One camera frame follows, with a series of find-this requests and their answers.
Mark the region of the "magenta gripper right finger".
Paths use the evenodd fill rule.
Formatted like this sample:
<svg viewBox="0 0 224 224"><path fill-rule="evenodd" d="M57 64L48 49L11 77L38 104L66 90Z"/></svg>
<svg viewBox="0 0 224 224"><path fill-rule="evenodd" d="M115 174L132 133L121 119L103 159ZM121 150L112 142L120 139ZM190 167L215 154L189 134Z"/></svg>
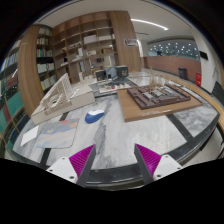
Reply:
<svg viewBox="0 0 224 224"><path fill-rule="evenodd" d="M139 144L135 145L134 154L145 185L182 169L182 166L168 154L159 155Z"/></svg>

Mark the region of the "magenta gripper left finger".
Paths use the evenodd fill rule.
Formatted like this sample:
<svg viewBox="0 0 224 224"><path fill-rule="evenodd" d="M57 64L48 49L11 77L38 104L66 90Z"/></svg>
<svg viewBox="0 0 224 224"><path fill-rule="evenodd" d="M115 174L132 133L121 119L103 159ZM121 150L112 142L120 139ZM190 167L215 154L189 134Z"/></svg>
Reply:
<svg viewBox="0 0 224 224"><path fill-rule="evenodd" d="M47 172L85 187L95 155L95 145L88 146L70 157L61 157Z"/></svg>

